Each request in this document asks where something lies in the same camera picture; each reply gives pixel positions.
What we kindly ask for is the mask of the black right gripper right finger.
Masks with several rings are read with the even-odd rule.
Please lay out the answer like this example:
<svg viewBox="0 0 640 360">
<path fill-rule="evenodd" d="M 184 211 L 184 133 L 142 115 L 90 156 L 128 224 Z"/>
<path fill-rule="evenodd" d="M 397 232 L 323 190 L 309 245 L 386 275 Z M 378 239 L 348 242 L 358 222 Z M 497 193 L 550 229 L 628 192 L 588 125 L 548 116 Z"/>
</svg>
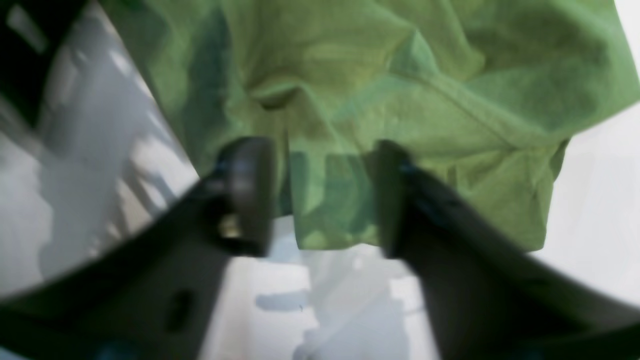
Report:
<svg viewBox="0 0 640 360">
<path fill-rule="evenodd" d="M 375 144 L 382 253 L 418 277 L 442 360 L 637 360 L 639 309 L 533 259 L 390 140 Z"/>
</svg>

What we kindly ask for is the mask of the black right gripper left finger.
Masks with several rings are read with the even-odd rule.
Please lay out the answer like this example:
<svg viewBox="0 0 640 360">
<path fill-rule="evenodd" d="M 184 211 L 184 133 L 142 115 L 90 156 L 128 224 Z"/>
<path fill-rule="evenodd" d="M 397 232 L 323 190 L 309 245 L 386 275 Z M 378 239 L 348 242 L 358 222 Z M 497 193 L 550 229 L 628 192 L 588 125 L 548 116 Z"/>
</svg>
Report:
<svg viewBox="0 0 640 360">
<path fill-rule="evenodd" d="M 229 262 L 272 243 L 276 155 L 224 146 L 214 170 L 134 238 L 1 301 L 1 347 L 28 360 L 194 360 Z"/>
</svg>

